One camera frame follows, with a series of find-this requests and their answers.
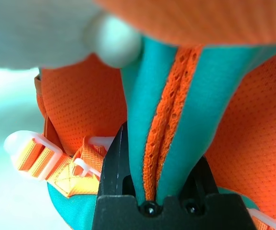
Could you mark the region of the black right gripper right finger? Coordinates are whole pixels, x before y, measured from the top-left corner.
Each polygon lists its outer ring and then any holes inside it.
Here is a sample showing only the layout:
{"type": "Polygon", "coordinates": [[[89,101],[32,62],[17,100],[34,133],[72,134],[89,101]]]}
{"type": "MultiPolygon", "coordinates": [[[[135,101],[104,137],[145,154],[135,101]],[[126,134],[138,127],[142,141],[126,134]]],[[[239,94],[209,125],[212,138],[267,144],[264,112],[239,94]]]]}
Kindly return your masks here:
{"type": "Polygon", "coordinates": [[[182,189],[182,198],[204,199],[209,194],[218,194],[218,188],[206,157],[203,156],[187,177],[182,189]]]}

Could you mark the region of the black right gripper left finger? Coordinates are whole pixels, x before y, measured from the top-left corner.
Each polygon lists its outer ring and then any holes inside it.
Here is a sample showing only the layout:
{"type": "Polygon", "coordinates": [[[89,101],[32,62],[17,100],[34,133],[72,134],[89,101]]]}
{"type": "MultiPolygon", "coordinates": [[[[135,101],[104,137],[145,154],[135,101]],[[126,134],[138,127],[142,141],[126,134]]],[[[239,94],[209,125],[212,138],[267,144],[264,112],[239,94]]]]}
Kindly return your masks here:
{"type": "Polygon", "coordinates": [[[126,122],[120,127],[104,157],[98,195],[136,196],[130,172],[126,122]]]}

